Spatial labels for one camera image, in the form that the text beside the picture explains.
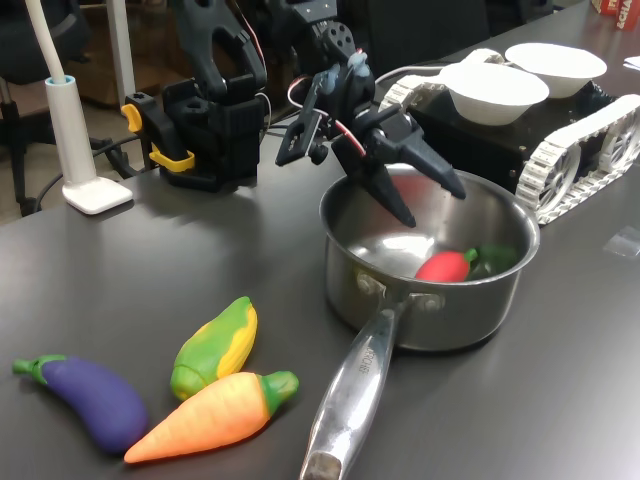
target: white lamp base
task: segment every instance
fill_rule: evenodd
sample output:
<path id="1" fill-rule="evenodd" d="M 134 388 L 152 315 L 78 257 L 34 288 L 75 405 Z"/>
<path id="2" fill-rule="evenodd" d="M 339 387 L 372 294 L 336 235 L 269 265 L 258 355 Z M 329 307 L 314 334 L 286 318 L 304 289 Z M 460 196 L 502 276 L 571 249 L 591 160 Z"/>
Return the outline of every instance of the white lamp base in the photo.
<path id="1" fill-rule="evenodd" d="M 104 212 L 133 199 L 131 190 L 103 177 L 95 177 L 83 183 L 65 184 L 62 194 L 70 205 L 87 215 Z"/>

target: toy vegetable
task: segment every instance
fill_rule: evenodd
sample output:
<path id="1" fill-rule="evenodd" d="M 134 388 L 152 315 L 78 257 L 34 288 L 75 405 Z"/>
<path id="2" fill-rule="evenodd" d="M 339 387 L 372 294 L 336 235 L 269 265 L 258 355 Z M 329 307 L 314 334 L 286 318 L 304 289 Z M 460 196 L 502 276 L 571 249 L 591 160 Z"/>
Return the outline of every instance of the toy vegetable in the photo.
<path id="1" fill-rule="evenodd" d="M 76 357 L 44 355 L 33 361 L 16 360 L 13 373 L 30 374 L 63 398 L 107 453 L 126 452 L 146 431 L 147 411 L 138 394 L 100 365 Z"/>
<path id="2" fill-rule="evenodd" d="M 466 280 L 481 280 L 506 272 L 518 263 L 518 254 L 513 247 L 482 245 L 476 248 L 478 258 L 471 263 Z"/>
<path id="3" fill-rule="evenodd" d="M 298 390 L 291 372 L 229 375 L 186 400 L 124 456 L 137 463 L 229 445 L 258 432 Z"/>
<path id="4" fill-rule="evenodd" d="M 248 297 L 200 327 L 185 342 L 173 366 L 171 390 L 180 400 L 195 395 L 219 378 L 238 372 L 256 338 L 258 316 Z"/>
<path id="5" fill-rule="evenodd" d="M 418 280 L 426 282 L 464 282 L 469 274 L 469 264 L 478 253 L 475 249 L 462 254 L 459 252 L 440 252 L 429 258 L 416 273 Z"/>

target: stainless steel pot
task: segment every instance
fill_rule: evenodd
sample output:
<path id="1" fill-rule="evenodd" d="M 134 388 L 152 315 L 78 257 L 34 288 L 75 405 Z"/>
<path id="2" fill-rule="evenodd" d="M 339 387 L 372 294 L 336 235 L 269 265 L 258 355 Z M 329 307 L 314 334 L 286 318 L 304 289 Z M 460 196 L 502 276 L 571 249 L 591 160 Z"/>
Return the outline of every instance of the stainless steel pot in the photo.
<path id="1" fill-rule="evenodd" d="M 467 192 L 461 201 L 411 167 L 394 165 L 389 172 L 416 229 L 402 226 L 346 178 L 322 199 L 327 298 L 361 330 L 322 400 L 301 480 L 345 477 L 371 425 L 394 344 L 435 352 L 486 339 L 504 320 L 520 271 L 538 250 L 535 218 L 503 188 L 457 172 Z M 501 275 L 472 282 L 413 278 L 439 251 L 485 244 L 513 247 L 520 260 Z"/>

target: pot handle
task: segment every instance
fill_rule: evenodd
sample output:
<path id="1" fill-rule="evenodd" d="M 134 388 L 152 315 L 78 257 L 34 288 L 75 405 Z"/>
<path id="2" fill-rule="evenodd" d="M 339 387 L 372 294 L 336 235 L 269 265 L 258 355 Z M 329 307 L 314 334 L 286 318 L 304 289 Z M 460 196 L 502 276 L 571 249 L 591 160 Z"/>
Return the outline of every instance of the pot handle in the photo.
<path id="1" fill-rule="evenodd" d="M 407 301 L 382 299 L 324 394 L 300 480 L 342 480 L 371 426 Z"/>

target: red tomato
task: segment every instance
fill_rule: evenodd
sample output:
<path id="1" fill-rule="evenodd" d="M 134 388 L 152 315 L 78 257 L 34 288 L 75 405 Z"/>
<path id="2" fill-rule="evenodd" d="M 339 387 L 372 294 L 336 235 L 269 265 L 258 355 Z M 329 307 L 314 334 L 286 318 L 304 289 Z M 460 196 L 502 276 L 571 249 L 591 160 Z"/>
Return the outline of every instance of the red tomato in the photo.
<path id="1" fill-rule="evenodd" d="M 467 253 L 436 253 L 420 267 L 416 278 L 426 282 L 464 282 L 469 274 L 469 264 L 476 256 L 476 251 L 473 249 Z"/>

